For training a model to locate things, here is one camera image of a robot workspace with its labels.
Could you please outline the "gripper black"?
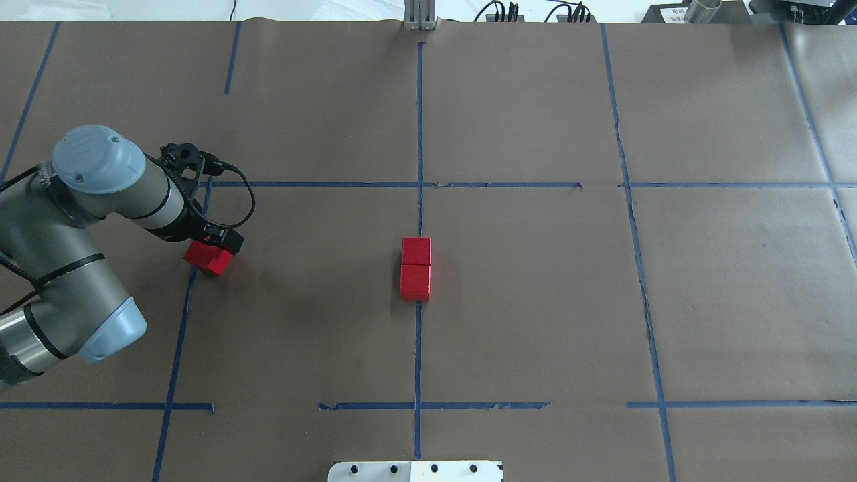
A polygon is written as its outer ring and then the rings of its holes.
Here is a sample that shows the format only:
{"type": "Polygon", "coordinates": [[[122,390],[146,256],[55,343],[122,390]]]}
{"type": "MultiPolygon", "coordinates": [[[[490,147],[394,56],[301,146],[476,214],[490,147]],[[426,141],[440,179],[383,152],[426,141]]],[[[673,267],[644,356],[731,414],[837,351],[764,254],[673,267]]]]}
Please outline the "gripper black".
{"type": "Polygon", "coordinates": [[[177,219],[163,228],[146,228],[157,238],[168,243],[179,243],[189,239],[236,255],[244,245],[244,236],[233,228],[215,228],[214,223],[205,222],[201,214],[193,214],[183,207],[177,219]]]}

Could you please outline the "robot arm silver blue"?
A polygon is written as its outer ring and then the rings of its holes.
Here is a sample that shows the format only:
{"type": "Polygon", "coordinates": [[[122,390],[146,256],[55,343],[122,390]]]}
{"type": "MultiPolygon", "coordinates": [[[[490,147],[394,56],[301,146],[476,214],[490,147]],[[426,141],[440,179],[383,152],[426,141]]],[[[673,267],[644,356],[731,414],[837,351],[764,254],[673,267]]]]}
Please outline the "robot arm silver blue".
{"type": "Polygon", "coordinates": [[[153,158],[104,125],[70,129],[48,161],[2,186],[2,265],[31,292],[2,312],[2,390],[71,357],[98,363],[147,332],[133,296],[89,232],[111,214],[163,241],[191,239],[239,253],[238,223],[213,222],[196,190],[201,176],[239,174],[191,143],[153,158]]]}

